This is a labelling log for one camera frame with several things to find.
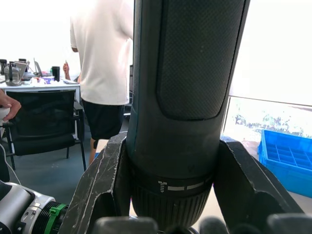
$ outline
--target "blue storage bin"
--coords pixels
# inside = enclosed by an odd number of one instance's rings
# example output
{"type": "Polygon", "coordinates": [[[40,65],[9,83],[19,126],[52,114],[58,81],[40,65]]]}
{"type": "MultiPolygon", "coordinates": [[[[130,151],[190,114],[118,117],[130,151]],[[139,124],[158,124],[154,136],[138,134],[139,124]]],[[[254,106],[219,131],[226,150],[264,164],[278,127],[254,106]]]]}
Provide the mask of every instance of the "blue storage bin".
{"type": "Polygon", "coordinates": [[[288,191],[312,198],[312,139],[262,130],[258,154],[288,191]]]}

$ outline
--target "outdoor view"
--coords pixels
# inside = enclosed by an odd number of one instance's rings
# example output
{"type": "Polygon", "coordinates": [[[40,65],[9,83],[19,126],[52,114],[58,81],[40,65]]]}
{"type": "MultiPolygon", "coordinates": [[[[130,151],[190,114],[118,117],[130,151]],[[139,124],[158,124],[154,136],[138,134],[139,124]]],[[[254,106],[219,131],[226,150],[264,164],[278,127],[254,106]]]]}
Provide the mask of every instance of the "outdoor view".
{"type": "Polygon", "coordinates": [[[261,140],[261,130],[312,138],[312,108],[231,97],[223,135],[261,140]]]}

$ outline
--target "mesh chair back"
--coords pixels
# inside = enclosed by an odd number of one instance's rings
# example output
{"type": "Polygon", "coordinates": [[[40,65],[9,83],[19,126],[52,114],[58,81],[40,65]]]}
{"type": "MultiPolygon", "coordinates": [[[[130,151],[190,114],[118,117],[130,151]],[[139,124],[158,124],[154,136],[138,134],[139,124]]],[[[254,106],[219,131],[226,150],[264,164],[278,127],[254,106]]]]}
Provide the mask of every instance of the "mesh chair back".
{"type": "Polygon", "coordinates": [[[21,109],[11,129],[12,140],[50,138],[75,132],[73,120],[75,91],[7,92],[21,109]]]}

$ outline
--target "gray floor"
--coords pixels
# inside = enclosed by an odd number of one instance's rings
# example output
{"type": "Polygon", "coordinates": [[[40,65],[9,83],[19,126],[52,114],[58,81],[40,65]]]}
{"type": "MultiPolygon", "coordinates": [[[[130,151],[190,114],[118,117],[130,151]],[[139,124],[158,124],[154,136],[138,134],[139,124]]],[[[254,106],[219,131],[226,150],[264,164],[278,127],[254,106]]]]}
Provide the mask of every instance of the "gray floor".
{"type": "MultiPolygon", "coordinates": [[[[127,131],[125,120],[121,131],[127,131]]],[[[88,163],[90,153],[90,129],[86,125],[84,151],[88,163]]],[[[69,159],[66,159],[66,149],[44,154],[15,156],[15,173],[21,184],[39,193],[53,196],[57,202],[69,204],[76,186],[83,173],[81,150],[79,145],[70,148],[69,159]]],[[[11,182],[16,183],[10,172],[11,182]]]]}

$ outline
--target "white t-shirt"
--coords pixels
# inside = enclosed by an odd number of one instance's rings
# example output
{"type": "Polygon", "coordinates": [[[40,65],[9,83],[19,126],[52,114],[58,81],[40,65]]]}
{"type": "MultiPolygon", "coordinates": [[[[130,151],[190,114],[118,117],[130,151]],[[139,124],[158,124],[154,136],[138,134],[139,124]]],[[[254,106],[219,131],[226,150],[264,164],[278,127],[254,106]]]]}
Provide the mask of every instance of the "white t-shirt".
{"type": "Polygon", "coordinates": [[[129,102],[129,51],[134,0],[77,0],[71,46],[81,65],[81,97],[102,105],[129,102]]]}

